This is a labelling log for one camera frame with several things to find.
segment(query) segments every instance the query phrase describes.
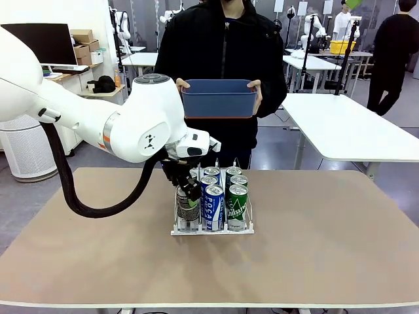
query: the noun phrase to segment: hand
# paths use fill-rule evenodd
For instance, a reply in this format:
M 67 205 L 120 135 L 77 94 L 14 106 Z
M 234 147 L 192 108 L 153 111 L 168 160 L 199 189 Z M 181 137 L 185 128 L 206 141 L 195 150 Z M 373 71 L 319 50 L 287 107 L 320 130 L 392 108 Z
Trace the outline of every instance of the hand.
M 259 109 L 259 106 L 261 105 L 261 102 L 262 102 L 261 80 L 253 80 L 247 85 L 247 87 L 252 88 L 252 90 L 256 89 L 257 91 L 256 104 L 253 110 L 253 116 L 254 116 L 255 114 L 257 114 L 257 110 Z
M 186 83 L 183 79 L 177 78 L 176 79 L 176 87 L 179 90 L 179 93 L 182 92 L 182 88 L 190 88 L 190 84 Z

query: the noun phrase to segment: hair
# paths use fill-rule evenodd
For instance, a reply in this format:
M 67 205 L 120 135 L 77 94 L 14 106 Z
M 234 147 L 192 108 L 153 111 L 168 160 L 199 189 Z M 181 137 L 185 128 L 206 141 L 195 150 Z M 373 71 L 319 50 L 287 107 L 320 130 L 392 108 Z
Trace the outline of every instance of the hair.
M 409 12 L 416 5 L 418 0 L 399 0 L 399 7 L 401 12 Z

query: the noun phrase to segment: blue can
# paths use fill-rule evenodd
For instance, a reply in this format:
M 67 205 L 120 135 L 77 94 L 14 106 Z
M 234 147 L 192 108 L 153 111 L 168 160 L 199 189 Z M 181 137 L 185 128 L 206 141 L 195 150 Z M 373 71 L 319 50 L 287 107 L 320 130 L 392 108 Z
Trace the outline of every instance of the blue can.
M 204 227 L 206 231 L 223 229 L 224 190 L 221 185 L 210 185 L 204 194 Z
M 202 220 L 204 219 L 204 203 L 205 203 L 205 189 L 213 184 L 217 184 L 218 179 L 214 177 L 213 175 L 206 175 L 201 178 L 201 217 Z
M 220 171 L 220 169 L 219 168 L 217 168 L 217 167 L 207 167 L 207 168 L 205 168 L 204 169 L 204 176 L 206 176 L 206 175 L 213 175 L 214 177 L 216 177 L 217 178 L 217 184 L 220 184 L 221 185 L 221 181 L 220 181 L 220 178 L 221 178 L 221 171 Z

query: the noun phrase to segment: white shirt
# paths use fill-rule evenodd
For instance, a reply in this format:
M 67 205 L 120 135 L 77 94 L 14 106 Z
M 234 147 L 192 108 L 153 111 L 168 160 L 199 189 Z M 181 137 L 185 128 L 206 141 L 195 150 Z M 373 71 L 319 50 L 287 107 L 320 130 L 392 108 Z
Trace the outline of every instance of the white shirt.
M 336 15 L 335 28 L 333 28 L 333 33 L 337 33 L 337 34 L 333 34 L 334 35 L 333 37 L 336 38 L 335 40 L 341 41 L 343 40 L 343 37 L 345 35 L 349 35 L 351 33 L 350 21 L 351 21 L 351 14 L 349 12 L 346 14 L 341 12 L 338 15 Z

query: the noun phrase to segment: person in black clothes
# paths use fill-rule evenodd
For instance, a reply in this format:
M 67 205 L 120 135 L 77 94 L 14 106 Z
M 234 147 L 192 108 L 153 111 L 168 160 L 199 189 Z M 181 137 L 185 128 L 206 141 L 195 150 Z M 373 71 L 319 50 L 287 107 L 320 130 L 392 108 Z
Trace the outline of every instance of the person in black clothes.
M 417 0 L 399 0 L 400 13 L 387 18 L 375 37 L 367 108 L 385 115 L 399 99 L 410 54 L 419 50 L 419 22 L 409 16 Z M 388 95 L 381 100 L 384 91 Z
M 201 166 L 231 166 L 237 157 L 250 165 L 256 147 L 257 117 L 274 113 L 287 94 L 282 69 L 283 41 L 274 22 L 256 13 L 250 0 L 207 0 L 177 14 L 168 24 L 155 72 L 181 87 L 188 79 L 248 79 L 256 88 L 257 113 L 244 119 L 186 119 L 221 142 L 221 152 L 203 157 Z

